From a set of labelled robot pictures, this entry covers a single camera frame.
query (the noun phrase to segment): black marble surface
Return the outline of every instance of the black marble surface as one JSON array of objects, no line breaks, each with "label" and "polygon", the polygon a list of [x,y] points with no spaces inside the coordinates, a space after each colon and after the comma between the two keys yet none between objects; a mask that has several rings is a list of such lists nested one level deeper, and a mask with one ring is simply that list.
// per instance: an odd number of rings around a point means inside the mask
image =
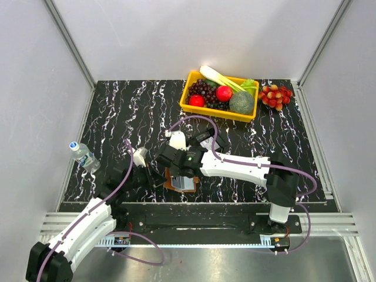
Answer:
[{"label": "black marble surface", "polygon": [[[289,80],[259,80],[260,86],[277,84],[293,90]],[[132,146],[145,146],[153,159],[164,132],[179,119],[190,115],[182,111],[179,100],[185,80],[100,81],[90,107],[82,143],[87,144],[100,160],[101,172],[86,173],[74,165],[63,202],[87,202],[103,182],[109,168],[126,159],[124,139]],[[227,136],[229,153],[241,156],[269,156],[282,152],[299,169],[318,181],[315,193],[302,199],[305,202],[324,202],[324,192],[318,176],[306,130],[295,99],[281,112],[270,110],[262,103],[250,123],[213,118]],[[191,119],[180,126],[187,136],[206,128],[207,122]],[[309,180],[301,177],[298,189],[311,188]],[[177,193],[159,187],[138,189],[129,193],[127,202],[264,202],[266,189],[255,184],[221,177],[202,177],[195,193]]]}]

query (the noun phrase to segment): metal floor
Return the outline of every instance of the metal floor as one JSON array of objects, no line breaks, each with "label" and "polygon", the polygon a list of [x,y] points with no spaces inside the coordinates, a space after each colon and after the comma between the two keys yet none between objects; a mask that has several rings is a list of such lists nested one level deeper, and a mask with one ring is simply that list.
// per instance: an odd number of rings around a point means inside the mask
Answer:
[{"label": "metal floor", "polygon": [[[148,266],[95,248],[74,274],[73,282],[188,281],[356,281],[341,238],[313,237],[298,252],[275,257],[245,249],[163,249],[166,264]],[[126,254],[158,262],[154,249]]]}]

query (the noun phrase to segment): water bottle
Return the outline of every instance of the water bottle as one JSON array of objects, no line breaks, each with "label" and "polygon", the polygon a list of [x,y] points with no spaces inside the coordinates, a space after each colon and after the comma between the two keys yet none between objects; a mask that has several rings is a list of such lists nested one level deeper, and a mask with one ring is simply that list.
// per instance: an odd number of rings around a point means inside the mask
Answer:
[{"label": "water bottle", "polygon": [[94,173],[100,168],[100,162],[85,144],[72,142],[69,147],[72,150],[72,158],[89,173]]}]

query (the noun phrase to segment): plastic crate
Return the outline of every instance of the plastic crate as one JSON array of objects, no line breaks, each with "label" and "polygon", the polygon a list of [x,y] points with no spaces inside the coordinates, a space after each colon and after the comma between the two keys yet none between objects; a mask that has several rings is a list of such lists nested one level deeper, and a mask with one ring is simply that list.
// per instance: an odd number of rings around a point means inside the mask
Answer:
[{"label": "plastic crate", "polygon": [[[232,80],[238,85],[241,85],[246,79],[243,78],[232,78],[229,76],[226,76],[228,79]],[[184,91],[182,94],[182,98],[180,99],[180,107],[183,108],[183,111],[189,112],[189,113],[199,113],[201,115],[207,115],[207,116],[215,116],[217,118],[223,118],[223,119],[233,119],[238,120],[241,122],[250,122],[256,117],[256,108],[257,108],[257,99],[259,96],[259,83],[257,81],[254,81],[254,85],[256,86],[256,91],[254,95],[254,108],[250,115],[242,115],[240,113],[233,113],[225,110],[215,110],[215,109],[208,109],[205,107],[197,107],[197,106],[190,106],[185,104],[187,93],[188,93],[188,87],[192,85],[193,82],[196,82],[200,78],[205,78],[200,72],[190,72],[188,76],[188,80],[186,83],[186,86],[184,87]]]}]

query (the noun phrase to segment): orange pad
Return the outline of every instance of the orange pad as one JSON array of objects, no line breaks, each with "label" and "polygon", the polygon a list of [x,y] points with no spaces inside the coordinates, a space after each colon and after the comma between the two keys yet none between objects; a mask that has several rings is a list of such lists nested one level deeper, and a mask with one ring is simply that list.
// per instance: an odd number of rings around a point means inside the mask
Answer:
[{"label": "orange pad", "polygon": [[196,183],[198,183],[200,181],[198,177],[194,177],[193,178],[194,189],[188,190],[188,191],[182,191],[182,190],[176,189],[175,187],[172,187],[170,170],[168,168],[166,168],[166,172],[165,172],[164,176],[165,176],[165,178],[167,178],[167,182],[163,185],[163,187],[170,189],[170,190],[173,190],[173,191],[176,191],[176,192],[180,192],[180,193],[183,193],[183,192],[184,193],[194,193],[194,192],[196,192]]}]

